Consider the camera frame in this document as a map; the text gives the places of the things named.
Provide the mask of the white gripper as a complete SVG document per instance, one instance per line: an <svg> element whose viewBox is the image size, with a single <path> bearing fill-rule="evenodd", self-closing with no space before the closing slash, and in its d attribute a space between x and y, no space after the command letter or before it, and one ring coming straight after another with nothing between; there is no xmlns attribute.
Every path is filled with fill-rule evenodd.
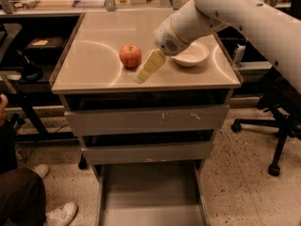
<svg viewBox="0 0 301 226"><path fill-rule="evenodd" d="M166 56L176 56L188 48L188 44L181 41L172 26L172 18L165 19L153 31L153 44L158 49L153 49L146 60L137 69L134 81L142 84L156 73L166 62Z"/></svg>

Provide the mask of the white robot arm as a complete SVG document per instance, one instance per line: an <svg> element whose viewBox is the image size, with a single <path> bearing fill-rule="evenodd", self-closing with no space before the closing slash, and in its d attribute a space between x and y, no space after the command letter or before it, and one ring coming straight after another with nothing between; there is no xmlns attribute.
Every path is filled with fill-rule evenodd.
<svg viewBox="0 0 301 226"><path fill-rule="evenodd" d="M231 26L301 92L301 21L261 0L189 0L153 33L151 50L135 75L142 84L190 44Z"/></svg>

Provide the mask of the person's hand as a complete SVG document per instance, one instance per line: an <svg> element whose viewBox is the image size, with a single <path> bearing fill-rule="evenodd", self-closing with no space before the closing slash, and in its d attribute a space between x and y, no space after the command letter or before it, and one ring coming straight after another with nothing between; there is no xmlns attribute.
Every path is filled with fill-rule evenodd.
<svg viewBox="0 0 301 226"><path fill-rule="evenodd" d="M7 114L6 114L6 107L8 106L8 98L5 94L0 95L0 126L5 123Z"/></svg>

